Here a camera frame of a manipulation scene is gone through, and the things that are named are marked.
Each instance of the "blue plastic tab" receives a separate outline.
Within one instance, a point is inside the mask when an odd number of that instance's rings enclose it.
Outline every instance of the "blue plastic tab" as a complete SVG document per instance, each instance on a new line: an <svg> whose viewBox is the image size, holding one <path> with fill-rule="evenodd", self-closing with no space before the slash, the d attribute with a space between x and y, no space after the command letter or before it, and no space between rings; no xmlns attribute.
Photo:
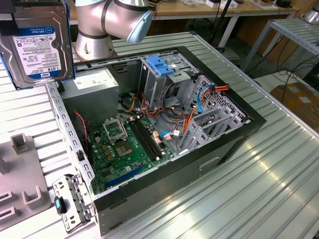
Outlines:
<svg viewBox="0 0 319 239"><path fill-rule="evenodd" d="M166 76L175 72L158 56L149 56L146 59L159 76Z"/></svg>
<svg viewBox="0 0 319 239"><path fill-rule="evenodd" d="M59 207L60 207L60 201L59 201L59 200L56 200L56 201L55 201L55 205L56 205L56 208L59 208Z"/></svg>

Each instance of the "metal frame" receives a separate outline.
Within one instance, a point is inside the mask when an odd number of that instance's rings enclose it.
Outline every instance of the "metal frame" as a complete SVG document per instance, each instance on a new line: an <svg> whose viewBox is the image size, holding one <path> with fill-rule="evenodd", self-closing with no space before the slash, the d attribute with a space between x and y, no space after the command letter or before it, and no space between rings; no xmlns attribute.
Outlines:
<svg viewBox="0 0 319 239"><path fill-rule="evenodd" d="M276 42L279 40L281 35L289 38L290 40L294 41L299 46L303 47L305 50L311 52L313 55L319 55L319 45L318 45L318 38L319 38L319 26L313 26L302 19L296 18L291 20L270 20L266 24L264 30L259 35L255 45L249 52L243 66L242 71L246 71L248 68L253 56L258 51L259 47L265 40L268 32L270 29L276 30L278 33L275 35L269 46L264 52L264 56L271 51L274 47Z"/></svg>
<svg viewBox="0 0 319 239"><path fill-rule="evenodd" d="M214 51L215 54L219 55L219 57L224 58L224 56L219 52L216 51L211 45L209 45L203 38L201 38L200 36L195 36L196 38L198 38L198 40L200 40L205 46L207 46L208 48L210 48L212 51ZM232 67L237 68L231 61L229 61L227 58L225 59L225 61ZM258 91L260 91L261 93L263 93L265 95L266 98L269 98L272 102L276 102L278 105L282 106L281 110L283 110L284 112L286 112L289 116L291 116L296 122L298 122L299 124L301 124L304 128L307 129L307 131L311 132L313 136L315 136L317 139L319 139L319 133L316 132L315 130L313 130L309 125L307 125L305 122L303 122L298 116L296 116L294 113L292 113L289 109L287 109L285 106L282 105L282 103L280 101L278 101L275 97L273 97L271 94L269 94L268 92L266 92L265 90L263 90L255 81L253 81L248 75L246 75L242 70L237 70L241 76L248 81L249 83L251 83L254 87L256 87L258 89Z"/></svg>

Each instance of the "metal workbench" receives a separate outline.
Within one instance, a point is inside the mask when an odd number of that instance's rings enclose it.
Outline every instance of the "metal workbench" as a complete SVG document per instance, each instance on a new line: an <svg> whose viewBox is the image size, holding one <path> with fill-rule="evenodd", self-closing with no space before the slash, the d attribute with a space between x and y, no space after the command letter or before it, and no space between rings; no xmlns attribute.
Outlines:
<svg viewBox="0 0 319 239"><path fill-rule="evenodd" d="M186 46L266 120L225 164L120 225L106 238L311 238L319 230L319 135L197 35L114 41L119 55ZM32 135L51 198L73 173L44 87L15 91L1 65L0 142ZM0 232L1 239L65 238L54 207ZM99 238L93 222L68 236Z"/></svg>
<svg viewBox="0 0 319 239"><path fill-rule="evenodd" d="M267 49L263 53L263 56L265 56L271 49L274 47L278 39L283 35L287 37L288 39L294 41L299 46L303 47L304 50L301 51L299 56L297 57L297 61L303 56L303 54L306 51L311 52L313 55L319 55L319 26L311 25L307 22L305 22L302 19L296 18L296 19L280 19L280 20L270 20L260 36L258 37L255 45L249 52L243 66L242 70L246 71L248 68L253 56L258 51L260 45L265 40L268 32L274 29L278 33L274 37L274 39L270 42Z"/></svg>

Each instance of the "motherboard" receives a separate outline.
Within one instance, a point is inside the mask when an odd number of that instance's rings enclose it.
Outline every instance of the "motherboard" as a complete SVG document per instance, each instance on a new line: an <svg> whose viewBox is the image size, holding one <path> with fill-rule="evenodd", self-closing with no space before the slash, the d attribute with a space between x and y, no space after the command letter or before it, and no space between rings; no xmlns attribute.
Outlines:
<svg viewBox="0 0 319 239"><path fill-rule="evenodd" d="M125 139L114 139L126 134ZM145 172L173 158L166 142L157 137L154 125L147 117L135 121L110 123L89 134L92 142L92 163L95 173L94 194Z"/></svg>

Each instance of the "expansion slot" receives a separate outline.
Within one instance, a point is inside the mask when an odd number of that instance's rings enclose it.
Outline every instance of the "expansion slot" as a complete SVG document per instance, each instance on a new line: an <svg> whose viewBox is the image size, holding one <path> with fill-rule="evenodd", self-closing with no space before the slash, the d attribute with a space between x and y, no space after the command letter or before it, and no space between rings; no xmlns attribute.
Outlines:
<svg viewBox="0 0 319 239"><path fill-rule="evenodd" d="M162 157L161 151L150 137L143 124L138 121L133 121L130 122L129 125L151 161L159 160L159 158Z"/></svg>
<svg viewBox="0 0 319 239"><path fill-rule="evenodd" d="M105 188L111 187L111 186L113 186L115 184L118 184L118 183L120 183L120 182L122 182L122 181L124 181L124 180L126 180L126 179L128 179L128 178L130 178L130 177L132 177L132 176L134 176L136 174L138 174L143 167L144 167L144 164L141 165L140 167L132 170L131 172L128 172L128 173L126 173L126 174L124 174L124 175L122 175L122 176L120 176L120 177L118 177L116 179L113 179L110 182L105 183L104 187Z"/></svg>

